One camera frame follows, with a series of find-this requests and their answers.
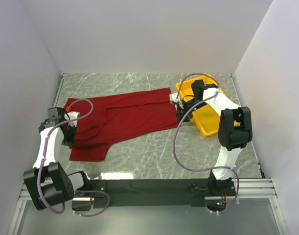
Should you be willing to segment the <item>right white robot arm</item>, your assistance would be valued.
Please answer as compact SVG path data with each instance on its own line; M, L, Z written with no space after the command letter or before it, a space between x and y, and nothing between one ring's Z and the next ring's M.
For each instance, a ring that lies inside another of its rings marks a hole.
M233 186L231 178L236 160L252 141L251 111L228 99L215 83L205 84L199 79L192 83L191 88L191 100L185 101L179 93L172 93L169 96L170 103L176 105L178 124L190 121L193 112L206 105L219 115L220 151L214 168L210 170L207 184L209 193L219 195Z

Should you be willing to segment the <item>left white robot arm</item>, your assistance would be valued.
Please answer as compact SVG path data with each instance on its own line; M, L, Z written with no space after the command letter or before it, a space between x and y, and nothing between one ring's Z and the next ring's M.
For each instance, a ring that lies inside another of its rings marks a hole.
M91 185L87 175L78 171L68 175L58 161L62 145L75 145L77 118L79 112L67 111L61 107L48 109L48 118L38 131L41 144L33 167L23 173L23 181L37 210L64 204L73 199L75 193L84 197L89 194Z

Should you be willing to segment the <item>red t shirt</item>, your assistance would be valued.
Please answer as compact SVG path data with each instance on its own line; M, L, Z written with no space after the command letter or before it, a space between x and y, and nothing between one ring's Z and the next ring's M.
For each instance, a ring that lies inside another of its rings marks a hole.
M176 108L169 101L170 94L170 88L162 88L93 97L91 104L69 98L66 110L88 115L77 123L69 159L100 162L115 143L177 127Z

